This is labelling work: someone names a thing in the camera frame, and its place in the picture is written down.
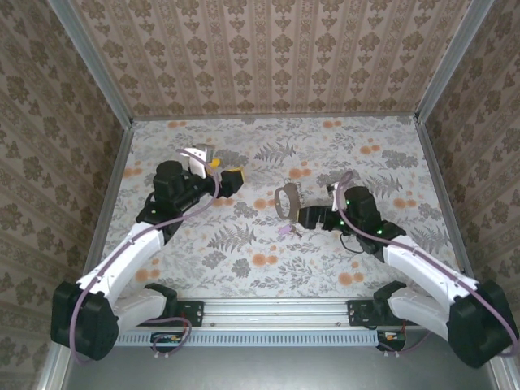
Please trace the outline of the brown strap keyring with chain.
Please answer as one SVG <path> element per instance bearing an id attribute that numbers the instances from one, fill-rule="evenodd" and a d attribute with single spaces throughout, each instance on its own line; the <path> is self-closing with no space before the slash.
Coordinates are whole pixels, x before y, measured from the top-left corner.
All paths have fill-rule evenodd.
<path id="1" fill-rule="evenodd" d="M 288 199 L 288 211 L 284 212 L 280 194 L 284 193 Z M 301 209 L 300 195 L 298 187 L 294 183 L 287 183 L 283 187 L 278 187 L 274 191 L 275 210 L 279 218 L 283 221 L 296 223 Z"/>

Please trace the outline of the floral patterned table cover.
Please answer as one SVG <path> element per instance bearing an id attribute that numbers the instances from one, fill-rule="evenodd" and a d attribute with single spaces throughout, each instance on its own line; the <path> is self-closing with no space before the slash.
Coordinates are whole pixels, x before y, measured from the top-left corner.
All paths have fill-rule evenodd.
<path id="1" fill-rule="evenodd" d="M 185 298 L 365 297 L 402 280 L 396 269 L 363 253 L 353 237 L 287 225 L 274 191 L 298 187 L 303 206 L 331 203 L 327 185 L 351 171 L 367 187 L 382 217 L 404 228 L 423 249 L 459 269 L 415 121 L 410 116 L 207 119 L 140 122 L 119 187 L 105 252 L 134 224 L 151 193 L 159 163 L 197 143 L 214 147 L 225 170 L 239 167 L 237 194 L 201 200 L 203 212 L 184 222 L 123 290 L 146 284 Z"/>

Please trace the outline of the black connector board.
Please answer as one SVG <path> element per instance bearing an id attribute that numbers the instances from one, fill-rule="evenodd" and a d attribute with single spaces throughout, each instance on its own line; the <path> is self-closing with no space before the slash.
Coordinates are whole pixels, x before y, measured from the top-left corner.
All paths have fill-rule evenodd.
<path id="1" fill-rule="evenodd" d="M 378 350 L 400 352 L 405 348 L 406 336 L 403 331 L 377 331 L 377 340 Z"/>
<path id="2" fill-rule="evenodd" d="M 151 349 L 156 353 L 171 353 L 185 337 L 184 331 L 154 332 L 151 334 Z"/>

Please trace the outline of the grey metal panel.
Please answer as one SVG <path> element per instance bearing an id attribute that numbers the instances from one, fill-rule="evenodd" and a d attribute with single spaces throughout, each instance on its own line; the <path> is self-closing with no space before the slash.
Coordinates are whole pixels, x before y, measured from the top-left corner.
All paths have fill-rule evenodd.
<path id="1" fill-rule="evenodd" d="M 395 357 L 375 348 L 117 348 L 72 365 L 62 390 L 498 390 L 489 366 L 461 363 L 437 336 Z"/>

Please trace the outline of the aluminium side rail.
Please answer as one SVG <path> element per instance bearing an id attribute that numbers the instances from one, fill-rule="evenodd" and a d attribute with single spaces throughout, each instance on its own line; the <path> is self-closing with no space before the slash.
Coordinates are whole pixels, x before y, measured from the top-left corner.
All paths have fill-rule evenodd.
<path id="1" fill-rule="evenodd" d="M 128 242 L 128 231 L 132 230 L 132 223 L 115 249 L 109 252 L 108 258 L 103 256 L 106 238 L 111 227 L 115 203 L 117 201 L 119 187 L 124 176 L 124 170 L 132 146 L 133 130 L 123 133 L 123 138 L 116 156 L 115 165 L 110 176 L 106 195 L 102 204 L 97 226 L 89 248 L 89 253 L 84 266 L 83 275 L 74 283 L 80 291 L 88 290 L 91 294 L 105 294 L 105 298 L 111 305 L 119 298 L 124 285 L 130 279 L 130 271 L 125 268 L 132 260 L 125 259 L 121 249 Z"/>
<path id="2" fill-rule="evenodd" d="M 466 247 L 464 246 L 462 234 L 460 233 L 459 227 L 457 225 L 457 220 L 449 200 L 449 195 L 446 190 L 443 177 L 441 175 L 435 151 L 427 133 L 427 128 L 425 124 L 420 121 L 417 121 L 415 125 L 418 133 L 418 138 L 420 140 L 422 150 L 424 153 L 424 157 L 427 161 L 428 169 L 431 174 L 432 183 L 434 185 L 435 192 L 439 200 L 440 209 L 444 216 L 444 221 L 446 224 L 449 238 L 452 243 L 455 258 L 457 259 L 459 267 L 461 268 L 463 273 L 469 277 L 474 278 L 475 273 L 470 264 L 470 259 L 468 258 Z"/>

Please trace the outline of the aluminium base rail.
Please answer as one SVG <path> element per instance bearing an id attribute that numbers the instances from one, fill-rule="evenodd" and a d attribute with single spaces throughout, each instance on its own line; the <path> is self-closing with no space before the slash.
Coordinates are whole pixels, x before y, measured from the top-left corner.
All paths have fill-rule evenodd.
<path id="1" fill-rule="evenodd" d="M 160 295 L 152 292 L 123 299 L 115 304 L 113 314 L 121 322 L 120 330 L 138 326 L 171 326 L 178 301 L 168 302 L 158 312 Z M 282 299 L 208 299 L 205 300 L 202 326 L 222 329 L 276 329 L 352 327 L 349 324 L 346 298 Z M 400 289 L 387 302 L 400 319 L 409 320 L 430 330 L 444 327 L 449 312 L 430 297 L 407 288 Z"/>

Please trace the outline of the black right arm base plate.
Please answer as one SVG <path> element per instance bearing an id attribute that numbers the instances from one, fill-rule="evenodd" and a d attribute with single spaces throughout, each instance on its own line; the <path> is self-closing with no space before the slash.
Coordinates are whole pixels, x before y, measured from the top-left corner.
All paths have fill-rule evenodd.
<path id="1" fill-rule="evenodd" d="M 399 327 L 416 326 L 409 320 L 398 318 L 386 301 L 365 299 L 347 301 L 349 324 L 353 327 Z"/>

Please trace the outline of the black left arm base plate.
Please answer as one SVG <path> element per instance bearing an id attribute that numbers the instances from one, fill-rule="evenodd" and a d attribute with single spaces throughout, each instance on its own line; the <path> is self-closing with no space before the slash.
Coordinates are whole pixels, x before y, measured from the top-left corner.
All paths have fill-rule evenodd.
<path id="1" fill-rule="evenodd" d="M 201 327 L 204 308 L 204 301 L 178 301 L 175 308 L 175 316 L 188 319 L 193 327 Z"/>

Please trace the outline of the aluminium corner post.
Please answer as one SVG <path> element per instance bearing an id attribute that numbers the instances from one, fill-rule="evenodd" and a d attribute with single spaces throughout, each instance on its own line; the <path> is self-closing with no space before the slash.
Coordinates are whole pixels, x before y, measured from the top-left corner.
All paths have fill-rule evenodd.
<path id="1" fill-rule="evenodd" d="M 130 129 L 132 114 L 102 60 L 101 51 L 95 48 L 71 1 L 48 0 L 48 2 L 123 129 Z"/>
<path id="2" fill-rule="evenodd" d="M 459 24 L 457 31 L 450 41 L 444 57 L 435 70 L 430 84 L 422 96 L 415 117 L 420 124 L 424 124 L 446 89 L 448 82 L 457 70 L 464 54 L 468 50 L 482 22 L 491 10 L 495 0 L 471 0 Z"/>

